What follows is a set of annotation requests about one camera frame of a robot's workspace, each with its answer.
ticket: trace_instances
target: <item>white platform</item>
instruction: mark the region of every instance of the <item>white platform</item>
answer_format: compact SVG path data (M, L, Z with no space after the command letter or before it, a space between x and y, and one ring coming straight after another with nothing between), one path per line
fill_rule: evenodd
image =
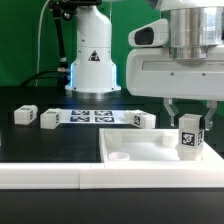
M167 132L176 130L101 129L102 163L2 163L0 189L224 187L224 161L207 144L204 147L203 161L200 162L179 161L175 151L169 148L162 148L164 155L156 152L163 134ZM117 136L120 135L121 147L117 144L117 148L108 149L105 138L108 134L114 137L114 141L119 140ZM146 139L148 145L155 146L151 152L146 152L149 147L138 149L138 143L142 144ZM131 155L131 160L110 162L109 153L117 150L126 150Z

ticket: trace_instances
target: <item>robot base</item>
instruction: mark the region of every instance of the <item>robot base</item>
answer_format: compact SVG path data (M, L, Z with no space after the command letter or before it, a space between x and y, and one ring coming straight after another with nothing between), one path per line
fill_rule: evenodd
M80 98L84 100L104 100L114 96L120 96L121 90L115 90L111 92L104 92L104 93L90 93L90 92L80 92L80 91L73 91L71 89L65 89L65 95Z

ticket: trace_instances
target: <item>black and white pattern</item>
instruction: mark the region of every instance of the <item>black and white pattern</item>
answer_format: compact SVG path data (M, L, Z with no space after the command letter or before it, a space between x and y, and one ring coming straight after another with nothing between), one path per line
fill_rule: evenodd
M56 115L56 124L59 123L59 120L60 120L60 119L59 119L59 114L57 114L57 115Z
M135 116L135 117L134 117L134 124L140 126L140 124L141 124L141 119L140 119L140 117L138 117L138 116Z
M182 144L186 146L195 146L195 134L182 132Z
M113 113L111 110L102 110L102 111L95 111L95 116L113 116Z
M73 110L72 115L75 115L75 116L89 116L90 111L89 110Z
M113 117L95 117L96 123L114 123Z
M198 145L203 142L203 131L200 131L198 134Z
M30 120L32 120L33 119L33 111L31 110L30 111Z
M90 122L90 117L71 117L71 122L80 122L80 123L87 123Z

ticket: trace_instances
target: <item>white tray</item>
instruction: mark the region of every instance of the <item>white tray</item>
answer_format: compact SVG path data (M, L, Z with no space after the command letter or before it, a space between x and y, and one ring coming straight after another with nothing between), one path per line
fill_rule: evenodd
M178 140L178 130L160 129L100 129L100 152L101 160L105 163L114 162L110 160L112 153L126 153L130 156L129 161L119 159L116 162L142 162L150 161L176 161L181 162L177 150L164 146L165 136L176 136ZM210 147L204 143L203 162L223 162L223 159Z

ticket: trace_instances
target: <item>white panel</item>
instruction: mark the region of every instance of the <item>white panel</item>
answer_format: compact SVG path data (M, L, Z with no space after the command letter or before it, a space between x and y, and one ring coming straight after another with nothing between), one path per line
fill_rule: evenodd
M127 60L132 95L224 100L224 48L209 48L203 60L174 61L168 48L133 50Z

